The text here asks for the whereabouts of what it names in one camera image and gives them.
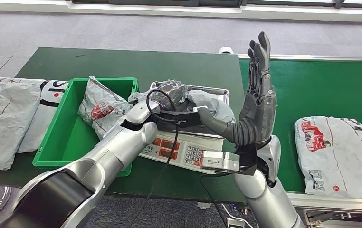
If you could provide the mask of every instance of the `barcode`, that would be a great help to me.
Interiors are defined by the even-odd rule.
[[[324,182],[323,181],[314,181],[313,189],[318,190],[318,191],[325,191]]]
[[[309,170],[308,173],[312,178],[322,179],[321,170]]]

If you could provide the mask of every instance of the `package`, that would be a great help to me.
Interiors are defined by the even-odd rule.
[[[165,92],[171,98],[174,105],[177,107],[180,103],[184,102],[185,93],[189,90],[189,87],[177,80],[169,79],[161,83],[155,89],[159,89]],[[144,93],[132,93],[128,97],[128,102],[134,104],[139,100],[146,100],[146,97],[150,91],[151,90],[148,90]],[[173,110],[168,98],[160,92],[153,92],[150,95],[150,99],[153,101],[157,101],[164,108],[164,110]]]
[[[102,139],[130,109],[131,105],[125,99],[89,76],[85,96],[77,114],[92,126],[99,139]]]
[[[192,112],[194,107],[206,106],[216,119],[230,124],[236,121],[233,110],[210,93],[193,89],[185,94],[185,99],[188,102],[187,111]]]
[[[1,82],[21,84],[36,84],[41,90],[41,99],[30,127],[20,144],[18,153],[32,152],[39,148],[48,130],[49,124],[57,111],[58,105],[65,93],[68,82],[0,77]]]
[[[305,192],[362,198],[362,125],[355,119],[312,116],[295,123]]]
[[[0,170],[12,166],[39,102],[38,85],[0,82]]]

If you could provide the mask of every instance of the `red digital display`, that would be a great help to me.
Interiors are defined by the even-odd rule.
[[[154,141],[152,142],[153,145],[156,146],[160,146],[160,139],[159,138],[155,138]]]
[[[169,151],[169,150],[160,149],[160,151],[159,151],[159,156],[162,156],[162,157],[168,158],[170,156],[170,154],[171,154],[171,151]],[[173,152],[171,159],[173,159],[173,160],[177,159],[177,154],[178,154],[177,152]]]
[[[170,140],[165,140],[165,139],[163,139],[162,140],[162,144],[161,144],[161,146],[162,147],[165,147],[165,148],[168,148],[168,149],[172,149],[172,146],[174,145],[174,142],[173,141],[170,141]],[[180,144],[177,142],[176,144],[175,144],[175,151],[177,151],[178,149],[179,149],[179,147],[180,147]]]

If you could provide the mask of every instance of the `scale keypad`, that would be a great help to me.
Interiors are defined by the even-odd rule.
[[[185,153],[184,163],[202,167],[203,151],[204,150],[201,148],[188,146],[187,152]]]

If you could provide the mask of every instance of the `green table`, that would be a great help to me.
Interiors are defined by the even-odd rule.
[[[136,77],[146,91],[153,81],[169,78],[197,86],[231,91],[230,107],[238,113],[244,100],[238,56],[172,52],[39,48],[21,71],[20,78],[70,80],[76,77]],[[224,143],[223,148],[233,150]],[[0,185],[23,186],[45,170],[32,166],[34,154],[18,154],[9,171],[0,171]],[[138,157],[128,177],[117,178],[108,193],[146,196],[164,163]],[[155,188],[154,197],[209,201],[199,183],[201,173],[170,166]],[[205,182],[219,201],[243,201],[230,177]]]
[[[356,118],[362,123],[362,61],[273,60],[271,73],[278,98],[274,134],[282,144],[279,178],[287,191],[303,192],[293,124],[311,115]],[[235,55],[39,48],[16,77],[69,80],[88,75],[134,76],[141,91],[147,90],[152,81],[175,78],[187,84],[229,89],[230,106],[238,114],[247,74],[248,60],[238,60]],[[223,149],[231,151],[232,145],[226,143]],[[31,153],[17,155],[11,170],[0,171],[0,185],[23,186],[42,173],[31,165],[33,157]],[[137,158],[131,175],[117,178],[108,192],[145,196],[162,166]],[[208,201],[199,176],[170,166],[153,196]],[[205,183],[218,201],[244,202],[231,176],[207,179]]]

